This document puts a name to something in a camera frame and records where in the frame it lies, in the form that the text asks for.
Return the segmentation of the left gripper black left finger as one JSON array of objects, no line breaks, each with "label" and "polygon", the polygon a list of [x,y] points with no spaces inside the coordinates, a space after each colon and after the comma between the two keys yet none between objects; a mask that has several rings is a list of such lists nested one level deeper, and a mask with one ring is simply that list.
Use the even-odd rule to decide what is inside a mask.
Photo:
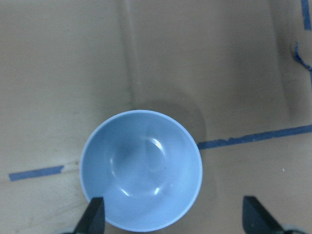
[{"label": "left gripper black left finger", "polygon": [[74,234],[103,234],[105,232],[105,210],[103,197],[94,197],[77,223]]}]

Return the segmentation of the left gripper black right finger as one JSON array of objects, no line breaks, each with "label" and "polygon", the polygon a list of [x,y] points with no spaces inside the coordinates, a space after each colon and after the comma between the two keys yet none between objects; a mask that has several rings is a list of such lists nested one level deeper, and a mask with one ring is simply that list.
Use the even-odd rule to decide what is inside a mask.
[{"label": "left gripper black right finger", "polygon": [[285,231],[255,196],[244,196],[242,226],[246,234],[283,234]]}]

